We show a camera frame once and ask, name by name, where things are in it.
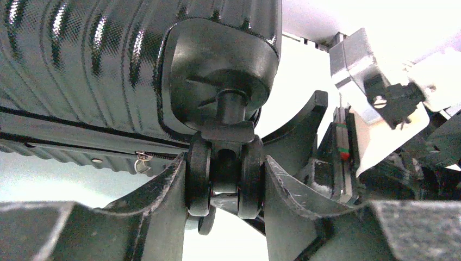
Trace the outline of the black ribbed hard-shell suitcase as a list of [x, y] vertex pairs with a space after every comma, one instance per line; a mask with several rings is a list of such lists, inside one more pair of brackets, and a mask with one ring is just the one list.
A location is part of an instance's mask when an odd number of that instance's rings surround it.
[[1, 150], [134, 172], [172, 159], [191, 97], [237, 89], [256, 122], [281, 53], [281, 1], [1, 1]]

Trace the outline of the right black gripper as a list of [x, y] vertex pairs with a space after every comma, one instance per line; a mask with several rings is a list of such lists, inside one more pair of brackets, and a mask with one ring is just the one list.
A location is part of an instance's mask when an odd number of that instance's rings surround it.
[[431, 115], [420, 133], [357, 175], [358, 118], [345, 111], [345, 123], [333, 122], [296, 178], [337, 202], [366, 200], [459, 200], [460, 113], [450, 119]]

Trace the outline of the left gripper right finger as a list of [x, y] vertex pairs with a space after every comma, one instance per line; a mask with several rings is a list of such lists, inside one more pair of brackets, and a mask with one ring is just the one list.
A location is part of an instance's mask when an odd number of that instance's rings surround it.
[[332, 201], [265, 159], [270, 260], [460, 260], [460, 202]]

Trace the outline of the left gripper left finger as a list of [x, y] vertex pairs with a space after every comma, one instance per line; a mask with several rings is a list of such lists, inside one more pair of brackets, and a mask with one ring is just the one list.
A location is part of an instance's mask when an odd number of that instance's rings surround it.
[[186, 154], [104, 208], [1, 204], [1, 260], [181, 260]]

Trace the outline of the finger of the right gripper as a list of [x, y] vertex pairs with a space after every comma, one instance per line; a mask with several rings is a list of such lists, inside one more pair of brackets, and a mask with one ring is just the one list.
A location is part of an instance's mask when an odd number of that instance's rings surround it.
[[316, 90], [286, 124], [262, 138], [265, 154], [295, 175], [308, 163], [320, 123], [328, 108], [328, 93]]

